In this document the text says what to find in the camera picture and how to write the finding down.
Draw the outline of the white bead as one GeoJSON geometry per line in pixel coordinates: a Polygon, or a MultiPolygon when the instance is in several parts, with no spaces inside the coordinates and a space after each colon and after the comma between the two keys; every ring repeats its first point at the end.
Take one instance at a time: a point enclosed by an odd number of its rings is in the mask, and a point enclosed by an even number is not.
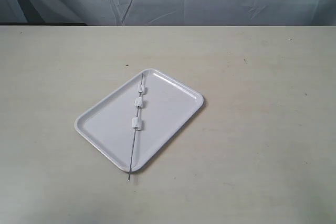
{"type": "Polygon", "coordinates": [[[144,106],[144,101],[143,101],[143,97],[139,96],[135,99],[134,105],[139,109],[139,108],[143,108],[144,106]]]}
{"type": "Polygon", "coordinates": [[[132,118],[132,128],[135,131],[142,130],[142,120],[138,116],[132,118]]]}
{"type": "Polygon", "coordinates": [[[142,96],[145,94],[145,85],[140,83],[138,85],[138,93],[139,93],[139,96],[142,96]]]}

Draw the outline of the white bead top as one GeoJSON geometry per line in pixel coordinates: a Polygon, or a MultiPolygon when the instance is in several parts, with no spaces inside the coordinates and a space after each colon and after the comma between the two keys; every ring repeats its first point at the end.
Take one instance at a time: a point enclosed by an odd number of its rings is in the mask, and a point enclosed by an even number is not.
{"type": "Polygon", "coordinates": [[[142,96],[145,94],[145,85],[140,83],[138,85],[138,93],[139,93],[139,96],[142,96]]]}

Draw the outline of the white bead bottom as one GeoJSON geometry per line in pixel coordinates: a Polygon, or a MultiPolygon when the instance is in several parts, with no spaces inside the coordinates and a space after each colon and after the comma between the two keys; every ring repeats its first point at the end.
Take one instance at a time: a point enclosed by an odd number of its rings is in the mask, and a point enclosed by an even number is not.
{"type": "Polygon", "coordinates": [[[135,131],[142,130],[142,120],[138,116],[132,118],[132,128],[135,131]]]}

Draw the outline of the thin metal skewer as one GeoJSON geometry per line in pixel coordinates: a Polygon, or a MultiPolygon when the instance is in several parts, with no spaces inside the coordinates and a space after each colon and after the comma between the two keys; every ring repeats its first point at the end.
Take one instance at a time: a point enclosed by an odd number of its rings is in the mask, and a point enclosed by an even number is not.
{"type": "MultiPolygon", "coordinates": [[[[139,111],[140,111],[140,108],[139,108],[139,109],[137,108],[136,116],[138,116],[138,117],[139,117],[139,111]]],[[[135,146],[136,134],[137,134],[137,131],[134,130],[134,134],[133,134],[133,142],[132,142],[132,150],[131,150],[131,157],[130,157],[130,165],[129,165],[129,171],[128,171],[128,180],[127,180],[127,182],[129,182],[130,179],[131,179],[132,163],[133,163],[133,156],[134,156],[134,146],[135,146]]]]}

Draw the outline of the white rectangular plastic tray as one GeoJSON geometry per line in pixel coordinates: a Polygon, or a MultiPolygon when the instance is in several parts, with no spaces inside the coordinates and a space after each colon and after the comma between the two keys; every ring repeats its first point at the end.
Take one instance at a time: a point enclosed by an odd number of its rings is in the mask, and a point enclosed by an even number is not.
{"type": "Polygon", "coordinates": [[[156,69],[145,69],[80,115],[75,130],[117,168],[128,173],[138,85],[145,85],[132,173],[139,171],[198,112],[203,96],[156,69]]]}

